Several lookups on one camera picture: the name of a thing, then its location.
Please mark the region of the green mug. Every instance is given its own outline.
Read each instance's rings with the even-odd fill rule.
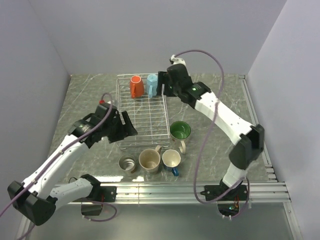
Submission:
[[[182,154],[186,153],[186,141],[191,134],[191,127],[185,121],[175,121],[170,125],[172,142],[178,146]]]

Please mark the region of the light blue mug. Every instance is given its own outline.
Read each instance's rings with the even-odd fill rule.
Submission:
[[[146,78],[146,93],[149,98],[157,95],[158,76],[155,74],[149,74]]]

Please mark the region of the cup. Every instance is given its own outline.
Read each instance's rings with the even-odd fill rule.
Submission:
[[[169,149],[162,154],[163,168],[169,172],[172,172],[175,177],[179,176],[178,165],[181,162],[181,156],[179,152],[173,149]]]
[[[149,74],[146,78],[146,93],[149,98],[157,95],[158,76],[155,74]]]
[[[118,164],[126,174],[133,174],[136,171],[136,160],[132,155],[123,155],[119,158]]]
[[[191,127],[185,121],[175,121],[170,125],[170,135],[173,145],[177,146],[182,154],[186,154],[186,141],[191,134]]]
[[[141,77],[138,75],[134,75],[130,80],[130,93],[131,98],[141,97],[145,93],[144,82]]]
[[[162,147],[156,146],[155,149],[148,148],[143,150],[139,155],[139,164],[147,173],[156,173],[159,169]]]

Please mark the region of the blue mug handle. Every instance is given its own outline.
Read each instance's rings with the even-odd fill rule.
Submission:
[[[173,175],[174,175],[175,177],[178,177],[178,176],[179,176],[178,168],[176,168],[176,167],[172,168],[171,172],[173,173]]]
[[[148,94],[149,98],[152,98],[152,88],[153,88],[153,86],[150,85],[150,87],[149,87],[149,94]]]

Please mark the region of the mug handle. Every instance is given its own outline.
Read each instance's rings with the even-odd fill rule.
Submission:
[[[158,154],[161,154],[162,146],[158,145],[158,146],[155,147],[154,150],[156,150],[158,152]]]
[[[149,87],[149,93],[148,93],[149,98],[152,98],[152,88],[153,88],[153,86],[150,85],[150,87]]]
[[[136,85],[133,84],[131,89],[131,98],[133,99],[136,97],[135,90],[136,90]]]
[[[173,167],[171,172],[173,173],[173,176],[178,177],[179,176],[179,172],[178,172],[178,168]]]
[[[185,141],[181,141],[180,142],[181,143],[181,146],[179,147],[179,149],[180,149],[180,152],[182,153],[182,154],[186,154],[186,143],[185,143]]]

